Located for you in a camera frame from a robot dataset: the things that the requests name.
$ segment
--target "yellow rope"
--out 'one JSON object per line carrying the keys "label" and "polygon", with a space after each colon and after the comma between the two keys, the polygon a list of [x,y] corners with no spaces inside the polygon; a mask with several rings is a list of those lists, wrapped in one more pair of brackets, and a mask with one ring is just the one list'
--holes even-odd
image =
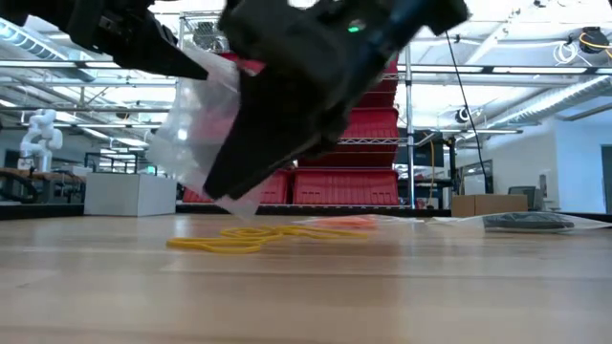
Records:
{"label": "yellow rope", "polygon": [[224,229],[221,235],[221,238],[172,238],[166,244],[168,247],[201,249],[213,253],[245,254],[258,252],[264,244],[290,235],[317,240],[368,237],[365,233],[308,226],[238,227]]}

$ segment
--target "red storage bin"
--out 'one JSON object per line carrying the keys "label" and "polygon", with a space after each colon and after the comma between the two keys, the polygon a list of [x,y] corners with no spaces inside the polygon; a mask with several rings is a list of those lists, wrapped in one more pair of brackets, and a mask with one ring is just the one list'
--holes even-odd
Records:
{"label": "red storage bin", "polygon": [[220,53],[219,55],[223,56],[224,58],[230,61],[236,62],[236,64],[243,69],[250,70],[256,73],[261,72],[261,70],[264,69],[265,67],[265,65],[259,61],[239,59],[238,55],[234,53]]}
{"label": "red storage bin", "polygon": [[[261,204],[286,204],[291,172],[279,170],[274,173],[261,191]],[[195,192],[185,189],[183,203],[209,204],[211,199],[203,199]]]}
{"label": "red storage bin", "polygon": [[353,109],[343,139],[396,139],[398,111],[393,107]]}
{"label": "red storage bin", "polygon": [[393,170],[300,169],[294,204],[398,205],[398,175]]}
{"label": "red storage bin", "polygon": [[397,152],[332,152],[319,159],[301,159],[298,167],[368,167],[391,168]]}
{"label": "red storage bin", "polygon": [[381,108],[392,107],[395,104],[395,91],[393,92],[368,92],[357,103],[357,108]]}
{"label": "red storage bin", "polygon": [[398,61],[392,61],[389,68],[384,72],[383,79],[378,85],[370,89],[366,93],[359,103],[357,108],[384,108],[393,107],[395,103],[395,93],[398,89],[399,79],[398,74]]}
{"label": "red storage bin", "polygon": [[[398,111],[394,108],[353,109],[343,139],[398,139]],[[300,167],[386,167],[395,160],[397,144],[339,144],[319,159],[301,159]]]}

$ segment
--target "black wire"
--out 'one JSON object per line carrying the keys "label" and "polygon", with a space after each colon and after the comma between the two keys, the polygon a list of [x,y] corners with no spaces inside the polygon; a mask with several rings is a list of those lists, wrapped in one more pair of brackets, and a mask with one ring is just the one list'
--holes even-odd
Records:
{"label": "black wire", "polygon": [[468,99],[466,98],[466,91],[463,88],[463,82],[461,82],[461,74],[459,73],[459,67],[457,67],[457,60],[455,59],[455,53],[452,50],[452,44],[450,43],[450,37],[447,34],[448,48],[450,49],[450,56],[452,57],[452,64],[455,66],[455,72],[457,73],[457,80],[459,80],[459,88],[461,88],[461,95],[463,96],[464,104],[466,105],[466,113],[468,113],[468,117],[470,118],[471,129],[474,131],[474,135],[476,136],[476,144],[478,145],[478,160],[480,161],[480,167],[482,168],[482,175],[485,177],[485,190],[487,189],[487,171],[485,171],[485,164],[482,162],[482,152],[480,149],[480,139],[478,138],[478,131],[476,130],[476,126],[474,125],[474,120],[471,117],[470,106],[468,105]]}

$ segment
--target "wooden table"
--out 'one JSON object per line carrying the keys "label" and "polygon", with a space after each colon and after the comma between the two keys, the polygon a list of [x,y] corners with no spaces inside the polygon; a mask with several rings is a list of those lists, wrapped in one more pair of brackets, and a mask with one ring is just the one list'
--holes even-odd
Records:
{"label": "wooden table", "polygon": [[34,181],[55,181],[55,182],[67,182],[67,183],[86,183],[87,182],[86,177],[69,176],[64,173],[33,172],[31,175],[29,170],[20,170],[16,168],[0,168],[0,171],[13,173],[23,178],[31,179]]}
{"label": "wooden table", "polygon": [[242,256],[164,247],[238,224],[215,215],[0,222],[0,342],[612,342],[611,231],[417,225]]}

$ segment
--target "clear plastic bag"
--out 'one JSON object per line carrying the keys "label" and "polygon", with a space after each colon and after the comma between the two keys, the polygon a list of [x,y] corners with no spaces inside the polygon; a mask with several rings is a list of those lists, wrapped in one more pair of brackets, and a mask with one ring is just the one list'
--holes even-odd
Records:
{"label": "clear plastic bag", "polygon": [[487,232],[557,234],[574,230],[599,229],[612,224],[553,212],[515,212],[465,219],[434,219],[429,226],[478,228]]}
{"label": "clear plastic bag", "polygon": [[[240,109],[236,64],[216,54],[187,50],[209,73],[208,80],[179,80],[177,95],[164,125],[150,142],[147,157],[203,198],[208,173]],[[261,185],[238,201],[218,205],[242,218],[259,206]]]}
{"label": "clear plastic bag", "polygon": [[381,226],[393,226],[402,224],[421,224],[424,221],[412,218],[399,218],[383,215],[353,215],[335,217],[311,217],[294,224],[301,226],[314,226],[328,229],[365,229],[373,230]]}

